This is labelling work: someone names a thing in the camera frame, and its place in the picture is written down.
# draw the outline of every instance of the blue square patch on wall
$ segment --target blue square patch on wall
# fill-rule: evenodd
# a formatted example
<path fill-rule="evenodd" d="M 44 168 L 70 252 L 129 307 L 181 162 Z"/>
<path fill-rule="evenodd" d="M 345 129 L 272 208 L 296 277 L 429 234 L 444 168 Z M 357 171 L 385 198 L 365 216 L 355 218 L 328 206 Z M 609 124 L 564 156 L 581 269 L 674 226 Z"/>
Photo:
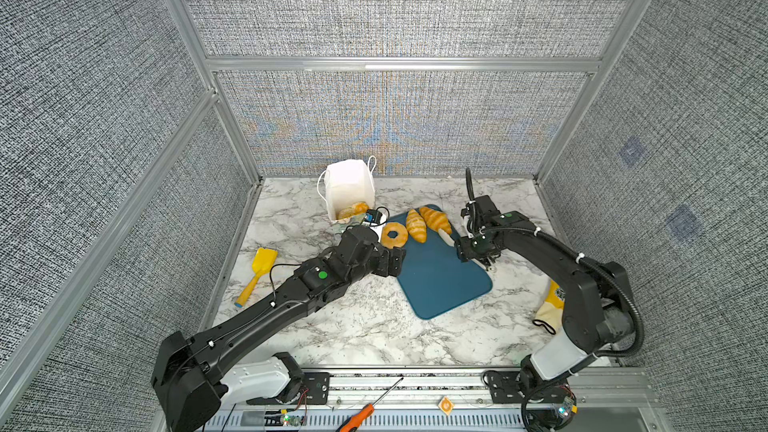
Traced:
<path fill-rule="evenodd" d="M 701 234 L 701 222 L 685 204 L 678 206 L 669 214 L 667 226 L 678 242 L 688 242 Z"/>
<path fill-rule="evenodd" d="M 645 146 L 640 143 L 637 136 L 627 139 L 627 143 L 619 151 L 619 157 L 624 161 L 627 168 L 632 168 L 637 164 L 642 156 L 645 155 Z"/>

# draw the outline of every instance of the donut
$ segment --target donut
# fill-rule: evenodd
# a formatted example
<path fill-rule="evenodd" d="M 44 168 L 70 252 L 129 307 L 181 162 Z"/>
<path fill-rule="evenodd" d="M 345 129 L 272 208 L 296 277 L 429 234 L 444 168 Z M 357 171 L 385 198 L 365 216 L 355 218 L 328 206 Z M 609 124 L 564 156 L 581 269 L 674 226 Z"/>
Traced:
<path fill-rule="evenodd" d="M 390 232 L 397 232 L 394 238 L 389 237 Z M 408 229 L 398 222 L 388 222 L 382 229 L 382 245 L 387 248 L 402 247 L 408 242 Z"/>

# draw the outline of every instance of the screwdriver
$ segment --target screwdriver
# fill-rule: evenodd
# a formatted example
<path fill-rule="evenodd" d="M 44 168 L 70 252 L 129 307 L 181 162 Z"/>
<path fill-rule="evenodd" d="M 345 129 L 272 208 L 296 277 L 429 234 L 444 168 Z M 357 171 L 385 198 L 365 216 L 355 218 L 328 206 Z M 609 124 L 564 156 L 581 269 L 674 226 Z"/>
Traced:
<path fill-rule="evenodd" d="M 373 410 L 374 410 L 373 406 L 378 404 L 379 401 L 384 397 L 386 397 L 386 395 L 389 392 L 392 392 L 392 389 L 397 387 L 397 385 L 400 382 L 402 382 L 403 379 L 404 377 L 400 377 L 400 379 L 397 382 L 395 382 L 395 385 L 391 386 L 389 389 L 387 389 L 387 391 L 384 394 L 382 394 L 380 398 L 376 399 L 376 402 L 374 402 L 373 404 L 368 404 L 367 406 L 362 408 L 362 410 L 360 410 L 360 412 L 357 415 L 351 417 L 347 422 L 342 424 L 342 426 L 339 427 L 339 429 L 336 432 L 355 432 L 355 430 L 357 430 L 357 427 L 360 427 L 360 425 L 362 425 L 362 422 L 365 419 L 371 417 L 371 414 L 373 414 Z"/>

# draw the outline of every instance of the black mounting plate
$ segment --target black mounting plate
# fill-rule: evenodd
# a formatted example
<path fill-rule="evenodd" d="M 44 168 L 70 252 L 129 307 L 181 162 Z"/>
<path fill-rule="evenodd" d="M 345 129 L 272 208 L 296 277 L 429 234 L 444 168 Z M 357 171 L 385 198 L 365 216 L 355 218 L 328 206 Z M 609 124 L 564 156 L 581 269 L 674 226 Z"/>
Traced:
<path fill-rule="evenodd" d="M 494 404 L 521 404 L 523 402 L 523 393 L 518 386 L 519 372 L 499 372 L 489 370 L 485 374 L 485 383 L 488 391 L 491 392 L 491 399 Z M 531 400 L 530 404 L 562 404 L 568 393 L 561 388 L 551 388 L 541 400 Z"/>
<path fill-rule="evenodd" d="M 327 372 L 304 372 L 304 385 L 310 390 L 306 393 L 306 403 L 308 405 L 325 405 L 328 403 L 328 383 L 331 374 Z M 248 405 L 295 405 L 299 401 L 296 398 L 290 404 L 281 404 L 274 397 L 246 400 Z"/>

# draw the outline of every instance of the orange screwdriver handle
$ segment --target orange screwdriver handle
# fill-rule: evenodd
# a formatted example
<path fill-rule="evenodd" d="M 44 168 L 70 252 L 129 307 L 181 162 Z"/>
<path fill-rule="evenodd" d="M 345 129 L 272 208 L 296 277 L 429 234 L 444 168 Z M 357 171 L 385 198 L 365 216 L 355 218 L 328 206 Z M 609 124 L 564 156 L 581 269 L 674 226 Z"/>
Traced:
<path fill-rule="evenodd" d="M 355 432 L 365 419 L 371 417 L 371 414 L 373 414 L 373 404 L 368 404 L 357 415 L 353 415 L 341 427 L 336 429 L 336 432 Z"/>

